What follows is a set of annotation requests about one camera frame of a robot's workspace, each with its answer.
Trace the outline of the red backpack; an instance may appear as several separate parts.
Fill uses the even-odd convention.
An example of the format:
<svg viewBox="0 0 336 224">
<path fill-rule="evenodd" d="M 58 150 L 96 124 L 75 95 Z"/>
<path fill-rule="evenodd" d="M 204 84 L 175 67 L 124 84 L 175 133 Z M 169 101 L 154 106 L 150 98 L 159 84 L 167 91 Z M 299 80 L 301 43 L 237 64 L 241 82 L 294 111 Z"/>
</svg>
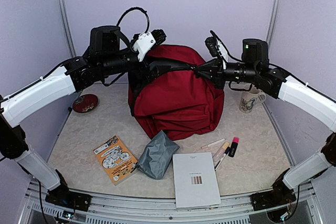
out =
<svg viewBox="0 0 336 224">
<path fill-rule="evenodd" d="M 139 80 L 139 68 L 128 72 L 128 105 L 131 115 L 149 138 L 160 131 L 173 141 L 215 130 L 224 107 L 224 91 L 193 69 L 205 63 L 188 46 L 161 45 L 149 51 L 145 60 L 166 58 L 178 67 L 151 82 Z"/>
</svg>

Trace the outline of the grey pencil pouch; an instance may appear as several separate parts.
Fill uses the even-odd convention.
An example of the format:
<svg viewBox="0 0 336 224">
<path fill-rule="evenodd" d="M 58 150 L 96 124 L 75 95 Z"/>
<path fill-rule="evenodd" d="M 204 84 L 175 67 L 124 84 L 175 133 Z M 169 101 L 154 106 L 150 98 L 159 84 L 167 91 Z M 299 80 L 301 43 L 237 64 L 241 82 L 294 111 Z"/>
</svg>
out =
<svg viewBox="0 0 336 224">
<path fill-rule="evenodd" d="M 178 144 L 170 140 L 164 131 L 160 131 L 144 148 L 135 169 L 149 178 L 162 179 L 173 155 L 179 149 Z"/>
</svg>

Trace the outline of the white notebook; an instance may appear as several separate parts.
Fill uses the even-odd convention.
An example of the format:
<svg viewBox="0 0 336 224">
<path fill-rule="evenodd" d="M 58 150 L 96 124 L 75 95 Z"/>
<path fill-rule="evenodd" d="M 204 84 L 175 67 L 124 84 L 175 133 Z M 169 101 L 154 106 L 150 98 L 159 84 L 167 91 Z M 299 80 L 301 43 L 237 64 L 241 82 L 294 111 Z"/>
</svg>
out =
<svg viewBox="0 0 336 224">
<path fill-rule="evenodd" d="M 174 154 L 173 175 L 177 209 L 197 209 L 221 203 L 210 152 Z"/>
</svg>

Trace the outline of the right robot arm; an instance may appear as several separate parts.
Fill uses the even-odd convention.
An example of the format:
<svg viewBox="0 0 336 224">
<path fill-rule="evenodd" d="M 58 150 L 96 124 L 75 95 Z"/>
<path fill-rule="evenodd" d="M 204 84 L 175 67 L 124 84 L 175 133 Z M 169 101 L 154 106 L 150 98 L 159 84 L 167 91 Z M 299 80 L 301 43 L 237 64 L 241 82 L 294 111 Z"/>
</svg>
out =
<svg viewBox="0 0 336 224">
<path fill-rule="evenodd" d="M 304 110 L 332 132 L 321 150 L 283 172 L 270 191 L 251 196 L 254 208 L 295 201 L 295 188 L 335 166 L 335 100 L 298 80 L 282 67 L 270 68 L 266 41 L 244 39 L 241 60 L 236 62 L 228 61 L 230 54 L 216 35 L 206 38 L 205 45 L 213 60 L 195 67 L 198 77 L 210 80 L 218 89 L 223 89 L 227 81 L 251 83 L 265 94 Z"/>
</svg>

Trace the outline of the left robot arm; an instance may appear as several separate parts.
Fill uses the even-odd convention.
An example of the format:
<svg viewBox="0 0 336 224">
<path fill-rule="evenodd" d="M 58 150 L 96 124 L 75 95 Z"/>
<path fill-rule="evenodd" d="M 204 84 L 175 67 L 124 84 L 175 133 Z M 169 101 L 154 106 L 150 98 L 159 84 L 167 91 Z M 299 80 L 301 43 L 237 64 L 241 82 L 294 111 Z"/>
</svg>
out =
<svg viewBox="0 0 336 224">
<path fill-rule="evenodd" d="M 78 93 L 108 76 L 136 69 L 146 53 L 165 39 L 161 29 L 145 31 L 128 40 L 118 26 L 93 28 L 90 45 L 82 56 L 61 62 L 45 76 L 1 98 L 1 154 L 14 160 L 48 190 L 47 202 L 86 211 L 91 197 L 69 190 L 62 174 L 28 146 L 20 123 L 62 97 Z"/>
</svg>

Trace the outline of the white printed mug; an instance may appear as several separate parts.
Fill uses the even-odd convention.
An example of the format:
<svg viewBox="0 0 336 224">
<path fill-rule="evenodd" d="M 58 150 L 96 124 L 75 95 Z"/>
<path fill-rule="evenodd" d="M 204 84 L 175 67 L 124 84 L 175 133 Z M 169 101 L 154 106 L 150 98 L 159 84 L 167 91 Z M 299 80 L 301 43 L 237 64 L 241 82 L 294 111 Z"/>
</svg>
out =
<svg viewBox="0 0 336 224">
<path fill-rule="evenodd" d="M 244 91 L 241 95 L 239 110 L 243 113 L 250 113 L 256 106 L 266 101 L 266 94 L 259 89 Z"/>
</svg>

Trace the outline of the red floral round case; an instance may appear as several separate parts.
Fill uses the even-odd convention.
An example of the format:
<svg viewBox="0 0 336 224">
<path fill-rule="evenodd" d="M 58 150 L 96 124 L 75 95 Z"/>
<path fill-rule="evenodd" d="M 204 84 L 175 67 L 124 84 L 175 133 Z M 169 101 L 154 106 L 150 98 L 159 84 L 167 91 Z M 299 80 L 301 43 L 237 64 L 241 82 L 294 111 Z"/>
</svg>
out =
<svg viewBox="0 0 336 224">
<path fill-rule="evenodd" d="M 94 110 L 99 103 L 99 99 L 94 94 L 85 94 L 77 98 L 73 104 L 72 109 L 77 113 L 87 113 Z"/>
</svg>

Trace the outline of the pink black highlighter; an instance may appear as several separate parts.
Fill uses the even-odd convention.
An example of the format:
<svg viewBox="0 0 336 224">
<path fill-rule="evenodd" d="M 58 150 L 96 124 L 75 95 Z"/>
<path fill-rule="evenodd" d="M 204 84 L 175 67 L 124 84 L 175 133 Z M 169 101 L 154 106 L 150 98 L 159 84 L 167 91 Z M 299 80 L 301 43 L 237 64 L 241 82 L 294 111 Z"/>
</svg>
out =
<svg viewBox="0 0 336 224">
<path fill-rule="evenodd" d="M 234 157 L 235 156 L 235 153 L 237 151 L 237 147 L 238 147 L 238 144 L 239 144 L 239 138 L 238 137 L 234 137 L 233 138 L 233 141 L 231 143 L 231 146 L 230 146 L 230 151 L 228 153 L 228 156 L 229 157 Z"/>
</svg>

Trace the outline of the clear pink pen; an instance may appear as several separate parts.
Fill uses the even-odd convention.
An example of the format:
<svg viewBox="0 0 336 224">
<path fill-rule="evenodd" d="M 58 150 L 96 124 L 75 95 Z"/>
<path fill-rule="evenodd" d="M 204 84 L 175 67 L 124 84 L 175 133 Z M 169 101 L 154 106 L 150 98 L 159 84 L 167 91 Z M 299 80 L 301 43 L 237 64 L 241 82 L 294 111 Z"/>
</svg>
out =
<svg viewBox="0 0 336 224">
<path fill-rule="evenodd" d="M 225 138 L 222 138 L 222 139 L 220 139 L 220 140 L 216 140 L 216 141 L 214 141 L 214 142 L 211 142 L 211 143 L 209 143 L 209 144 L 207 144 L 207 145 L 202 146 L 201 149 L 202 149 L 202 150 L 208 150 L 208 149 L 210 149 L 212 146 L 215 146 L 215 145 L 217 145 L 217 144 L 219 144 L 219 143 L 222 143 L 222 142 L 224 142 L 224 141 L 225 141 Z"/>
</svg>

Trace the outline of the beige capped marker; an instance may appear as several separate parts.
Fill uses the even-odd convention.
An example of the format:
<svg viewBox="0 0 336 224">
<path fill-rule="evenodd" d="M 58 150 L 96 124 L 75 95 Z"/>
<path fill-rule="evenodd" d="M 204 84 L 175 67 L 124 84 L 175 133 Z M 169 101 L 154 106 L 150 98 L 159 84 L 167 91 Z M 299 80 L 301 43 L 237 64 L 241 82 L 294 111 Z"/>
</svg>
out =
<svg viewBox="0 0 336 224">
<path fill-rule="evenodd" d="M 213 155 L 213 162 L 217 163 L 220 158 L 225 153 L 226 149 L 230 146 L 229 142 L 224 142 L 221 147 L 216 151 L 216 153 Z"/>
</svg>

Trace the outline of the green tipped black marker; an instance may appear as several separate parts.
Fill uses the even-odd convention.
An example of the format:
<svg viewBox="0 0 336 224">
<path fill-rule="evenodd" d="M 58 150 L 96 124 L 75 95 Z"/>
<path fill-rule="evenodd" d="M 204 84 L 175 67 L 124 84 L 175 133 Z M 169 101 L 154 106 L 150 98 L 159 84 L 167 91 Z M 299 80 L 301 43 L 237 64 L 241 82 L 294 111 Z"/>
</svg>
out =
<svg viewBox="0 0 336 224">
<path fill-rule="evenodd" d="M 226 157 L 226 153 L 220 158 L 220 160 L 218 161 L 218 163 L 215 165 L 215 171 L 217 171 L 217 169 L 219 168 L 219 166 L 221 165 L 221 163 L 223 162 L 224 158 Z"/>
</svg>

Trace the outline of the orange comic book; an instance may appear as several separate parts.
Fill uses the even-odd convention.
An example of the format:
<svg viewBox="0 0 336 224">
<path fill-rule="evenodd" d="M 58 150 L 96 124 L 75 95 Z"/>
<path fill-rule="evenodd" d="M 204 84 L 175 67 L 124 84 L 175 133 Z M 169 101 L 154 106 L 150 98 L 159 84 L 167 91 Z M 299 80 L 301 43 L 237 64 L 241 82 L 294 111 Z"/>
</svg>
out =
<svg viewBox="0 0 336 224">
<path fill-rule="evenodd" d="M 116 135 L 93 149 L 93 153 L 114 185 L 131 176 L 138 164 L 136 157 Z"/>
</svg>

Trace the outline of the right aluminium frame post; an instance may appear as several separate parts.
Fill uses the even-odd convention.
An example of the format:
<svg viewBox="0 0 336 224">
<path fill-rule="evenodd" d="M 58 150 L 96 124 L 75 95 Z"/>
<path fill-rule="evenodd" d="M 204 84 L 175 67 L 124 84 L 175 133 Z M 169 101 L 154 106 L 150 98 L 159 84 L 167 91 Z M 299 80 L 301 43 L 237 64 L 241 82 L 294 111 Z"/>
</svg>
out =
<svg viewBox="0 0 336 224">
<path fill-rule="evenodd" d="M 270 21 L 269 21 L 267 36 L 266 36 L 266 41 L 268 43 L 268 46 L 271 45 L 272 39 L 274 37 L 276 23 L 277 23 L 277 16 L 278 16 L 279 8 L 280 8 L 280 2 L 281 0 L 273 0 Z"/>
</svg>

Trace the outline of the aluminium frame post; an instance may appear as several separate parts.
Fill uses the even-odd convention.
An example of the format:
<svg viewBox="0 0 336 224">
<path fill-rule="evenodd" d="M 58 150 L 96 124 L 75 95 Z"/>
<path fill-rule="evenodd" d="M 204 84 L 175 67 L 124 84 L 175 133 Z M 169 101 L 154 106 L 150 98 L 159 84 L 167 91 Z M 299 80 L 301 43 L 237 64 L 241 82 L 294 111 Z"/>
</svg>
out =
<svg viewBox="0 0 336 224">
<path fill-rule="evenodd" d="M 273 0 L 270 21 L 269 21 L 267 36 L 266 36 L 266 41 L 268 43 L 268 46 L 271 45 L 272 39 L 274 37 L 276 23 L 277 23 L 277 16 L 278 16 L 279 8 L 280 8 L 280 2 L 281 0 Z"/>
<path fill-rule="evenodd" d="M 73 41 L 73 38 L 72 38 L 70 24 L 69 24 L 69 20 L 68 20 L 68 15 L 67 15 L 67 10 L 66 10 L 66 2 L 65 2 L 65 0 L 57 0 L 57 2 L 58 2 L 58 6 L 59 6 L 60 18 L 61 18 L 62 27 L 63 27 L 63 30 L 64 30 L 68 50 L 69 50 L 69 53 L 70 53 L 71 57 L 74 58 L 76 56 L 76 50 L 75 50 L 74 41 Z"/>
</svg>

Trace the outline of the left aluminium frame post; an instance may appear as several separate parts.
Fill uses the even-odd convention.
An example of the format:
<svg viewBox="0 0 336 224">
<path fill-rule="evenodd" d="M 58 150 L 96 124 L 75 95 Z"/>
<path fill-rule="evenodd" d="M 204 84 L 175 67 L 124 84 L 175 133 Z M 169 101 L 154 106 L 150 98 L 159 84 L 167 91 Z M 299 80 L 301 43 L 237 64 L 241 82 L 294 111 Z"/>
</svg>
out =
<svg viewBox="0 0 336 224">
<path fill-rule="evenodd" d="M 70 24 L 69 24 L 69 20 L 68 20 L 68 15 L 67 15 L 67 10 L 66 10 L 66 2 L 65 2 L 65 0 L 57 0 L 57 2 L 58 2 L 58 6 L 59 6 L 60 18 L 61 18 L 62 27 L 63 27 L 63 30 L 64 30 L 68 50 L 69 50 L 69 53 L 70 53 L 71 57 L 74 58 L 76 56 L 76 50 L 75 50 L 74 41 L 73 41 L 73 38 L 72 38 Z"/>
</svg>

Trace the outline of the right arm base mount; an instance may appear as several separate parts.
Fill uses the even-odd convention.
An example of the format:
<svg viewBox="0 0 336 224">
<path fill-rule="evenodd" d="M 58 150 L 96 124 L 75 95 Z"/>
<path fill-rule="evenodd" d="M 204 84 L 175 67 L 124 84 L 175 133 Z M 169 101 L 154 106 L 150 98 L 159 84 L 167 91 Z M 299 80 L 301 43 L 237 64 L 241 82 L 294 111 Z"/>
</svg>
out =
<svg viewBox="0 0 336 224">
<path fill-rule="evenodd" d="M 250 198 L 254 211 L 278 207 L 297 200 L 294 192 L 277 195 L 273 190 L 252 194 Z"/>
</svg>

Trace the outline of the front aluminium rail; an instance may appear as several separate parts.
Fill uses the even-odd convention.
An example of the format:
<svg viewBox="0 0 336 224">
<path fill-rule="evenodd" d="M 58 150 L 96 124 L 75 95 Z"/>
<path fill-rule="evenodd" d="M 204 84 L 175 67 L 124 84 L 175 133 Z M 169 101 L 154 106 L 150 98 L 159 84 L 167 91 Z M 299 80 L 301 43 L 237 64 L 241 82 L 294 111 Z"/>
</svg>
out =
<svg viewBox="0 0 336 224">
<path fill-rule="evenodd" d="M 28 186 L 19 223 L 322 223 L 310 183 L 294 202 L 257 209 L 250 193 L 224 196 L 215 207 L 177 209 L 174 199 L 90 193 L 86 211 L 45 201 L 37 182 Z"/>
</svg>

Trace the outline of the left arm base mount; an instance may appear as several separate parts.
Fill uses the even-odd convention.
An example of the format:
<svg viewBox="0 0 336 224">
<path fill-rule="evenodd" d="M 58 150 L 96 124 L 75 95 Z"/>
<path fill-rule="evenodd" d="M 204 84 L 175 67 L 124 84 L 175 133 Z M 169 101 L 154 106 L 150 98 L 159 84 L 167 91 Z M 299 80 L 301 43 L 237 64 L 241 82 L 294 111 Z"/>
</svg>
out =
<svg viewBox="0 0 336 224">
<path fill-rule="evenodd" d="M 87 212 L 91 196 L 71 190 L 53 190 L 47 193 L 45 201 L 57 206 Z"/>
</svg>

